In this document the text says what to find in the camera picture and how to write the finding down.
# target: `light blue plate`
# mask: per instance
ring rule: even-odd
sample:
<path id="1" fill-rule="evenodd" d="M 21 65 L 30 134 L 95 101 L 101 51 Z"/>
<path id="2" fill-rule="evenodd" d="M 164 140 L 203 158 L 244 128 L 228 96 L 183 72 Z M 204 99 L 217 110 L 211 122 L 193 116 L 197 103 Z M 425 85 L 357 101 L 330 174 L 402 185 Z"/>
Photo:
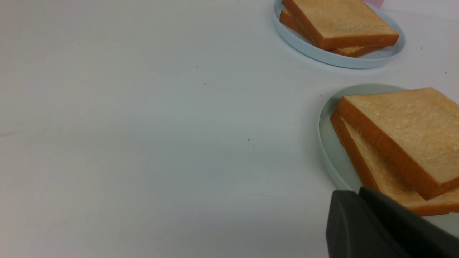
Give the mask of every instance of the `light blue plate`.
<path id="1" fill-rule="evenodd" d="M 386 84 L 359 84 L 344 88 L 331 96 L 322 107 L 318 119 L 319 152 L 325 170 L 338 189 L 358 192 L 362 184 L 349 157 L 336 136 L 330 118 L 344 95 L 376 94 L 405 90 Z M 459 237 L 459 213 L 425 217 L 436 226 Z"/>
<path id="2" fill-rule="evenodd" d="M 394 30 L 399 34 L 399 38 L 395 46 L 385 47 L 381 50 L 369 53 L 365 56 L 355 58 L 348 56 L 337 55 L 320 48 L 315 47 L 307 39 L 287 28 L 279 22 L 280 12 L 284 9 L 282 0 L 275 0 L 274 2 L 274 26 L 281 35 L 281 37 L 296 50 L 307 55 L 315 60 L 344 68 L 352 69 L 367 69 L 380 67 L 388 64 L 394 59 L 405 47 L 405 34 L 403 33 L 400 26 L 392 20 L 389 16 L 384 14 L 381 10 L 368 5 L 373 9 L 386 23 L 388 23 Z"/>

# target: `white bread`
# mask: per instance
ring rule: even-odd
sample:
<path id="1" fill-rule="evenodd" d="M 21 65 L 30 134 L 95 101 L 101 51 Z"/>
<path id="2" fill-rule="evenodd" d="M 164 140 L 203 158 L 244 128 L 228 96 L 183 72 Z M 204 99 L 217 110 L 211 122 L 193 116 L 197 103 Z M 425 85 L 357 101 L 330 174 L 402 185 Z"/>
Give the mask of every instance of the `white bread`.
<path id="1" fill-rule="evenodd" d="M 459 189 L 424 200 L 337 112 L 330 120 L 363 186 L 379 190 L 419 216 L 459 213 Z"/>
<path id="2" fill-rule="evenodd" d="M 301 35 L 306 40 L 311 41 L 308 35 L 304 32 L 303 28 L 301 28 L 300 24 L 298 24 L 298 22 L 295 20 L 293 15 L 289 13 L 287 9 L 283 9 L 280 12 L 279 21 L 285 26 L 287 26 L 289 29 Z M 360 56 L 364 56 L 366 54 L 369 54 L 379 49 L 381 49 L 381 47 L 358 46 L 358 47 L 336 48 L 336 49 L 330 50 L 330 52 L 341 55 L 341 56 L 360 57 Z"/>
<path id="3" fill-rule="evenodd" d="M 362 0 L 283 0 L 318 48 L 391 46 L 398 32 Z"/>
<path id="4" fill-rule="evenodd" d="M 344 96 L 336 110 L 424 199 L 459 186 L 459 106 L 442 93 Z"/>

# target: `bread crust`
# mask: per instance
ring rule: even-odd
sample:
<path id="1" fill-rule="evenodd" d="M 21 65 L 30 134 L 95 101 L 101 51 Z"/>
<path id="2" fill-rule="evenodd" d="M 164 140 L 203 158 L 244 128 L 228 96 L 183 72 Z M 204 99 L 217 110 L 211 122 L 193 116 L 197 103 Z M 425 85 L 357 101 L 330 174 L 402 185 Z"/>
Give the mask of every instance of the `bread crust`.
<path id="1" fill-rule="evenodd" d="M 341 145 L 346 150 L 349 159 L 351 160 L 354 170 L 357 173 L 362 185 L 367 188 L 376 189 L 380 191 L 376 180 L 373 177 L 370 168 L 365 162 L 362 154 L 360 153 L 356 143 L 354 142 L 347 126 L 341 115 L 334 111 L 331 118 L 331 124 L 335 129 L 336 135 L 341 142 Z M 448 213 L 459 213 L 459 199 L 456 202 L 448 203 L 426 203 L 417 206 L 406 207 L 419 216 L 434 216 Z"/>
<path id="2" fill-rule="evenodd" d="M 333 125 L 333 129 L 335 129 L 338 139 L 341 142 L 341 145 L 346 150 L 347 156 L 351 160 L 362 185 L 367 188 L 379 190 L 378 184 L 371 174 L 369 167 L 365 163 L 364 158 L 358 151 L 357 145 L 341 119 L 341 115 L 334 111 L 331 115 L 330 121 L 331 125 Z"/>
<path id="3" fill-rule="evenodd" d="M 330 52 L 338 54 L 338 55 L 341 55 L 341 56 L 361 57 L 361 56 L 364 56 L 366 54 L 378 51 L 378 50 L 383 49 L 383 48 L 384 47 L 366 46 L 366 47 L 362 47 L 362 48 L 359 48 L 357 50 L 354 50 L 352 52 L 343 51 L 343 50 L 345 50 L 345 48 L 344 49 L 343 48 L 335 48 L 335 49 L 330 50 Z"/>
<path id="4" fill-rule="evenodd" d="M 301 8 L 294 0 L 282 0 L 282 5 L 295 17 L 304 32 L 308 35 L 311 42 L 320 49 L 332 50 L 346 47 L 384 47 L 393 46 L 398 40 L 399 35 L 360 35 L 349 37 L 324 38 L 324 36 L 314 27 L 311 21 L 301 11 Z"/>
<path id="5" fill-rule="evenodd" d="M 362 136 L 394 166 L 400 175 L 425 200 L 435 198 L 459 186 L 459 178 L 442 184 L 435 181 L 400 145 L 378 128 L 345 97 L 341 98 L 336 111 L 353 127 L 359 130 Z"/>

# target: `black object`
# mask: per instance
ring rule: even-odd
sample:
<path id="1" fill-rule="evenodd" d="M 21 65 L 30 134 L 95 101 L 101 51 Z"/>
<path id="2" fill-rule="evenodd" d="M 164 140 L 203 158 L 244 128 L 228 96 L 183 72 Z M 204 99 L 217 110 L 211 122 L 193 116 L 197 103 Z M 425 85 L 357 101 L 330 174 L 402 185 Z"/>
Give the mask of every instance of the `black object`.
<path id="1" fill-rule="evenodd" d="M 326 238 L 330 258 L 459 258 L 459 239 L 364 187 L 333 192 Z"/>

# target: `plate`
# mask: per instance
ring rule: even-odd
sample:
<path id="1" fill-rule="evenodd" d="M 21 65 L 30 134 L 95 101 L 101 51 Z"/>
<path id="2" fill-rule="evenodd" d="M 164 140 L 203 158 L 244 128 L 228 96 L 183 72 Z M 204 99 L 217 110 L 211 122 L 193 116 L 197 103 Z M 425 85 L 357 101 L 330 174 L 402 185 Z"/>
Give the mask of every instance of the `plate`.
<path id="1" fill-rule="evenodd" d="M 333 66 L 352 69 L 367 69 L 380 67 L 388 64 L 403 50 L 403 48 L 405 47 L 406 39 L 402 29 L 394 20 L 392 20 L 389 16 L 387 16 L 381 10 L 373 7 L 372 5 L 368 6 L 372 10 L 374 10 L 379 15 L 379 17 L 386 21 L 386 23 L 388 23 L 392 28 L 394 28 L 394 30 L 398 32 L 399 38 L 395 46 L 388 46 L 384 49 L 369 53 L 359 58 L 341 56 L 317 48 L 308 40 L 304 39 L 302 36 L 300 36 L 293 30 L 287 28 L 287 26 L 280 23 L 280 12 L 284 9 L 284 6 L 282 5 L 282 0 L 275 0 L 274 2 L 274 26 L 276 27 L 277 32 L 280 34 L 280 36 L 288 44 L 290 44 L 292 47 L 294 47 L 301 53 L 317 61 L 327 63 Z"/>
<path id="2" fill-rule="evenodd" d="M 405 89 L 387 84 L 359 84 L 340 90 L 325 102 L 318 121 L 319 152 L 326 172 L 338 189 L 358 192 L 362 186 L 330 122 L 330 117 L 338 106 L 339 100 L 344 95 L 376 94 L 402 90 Z M 459 213 L 424 218 L 459 237 Z"/>

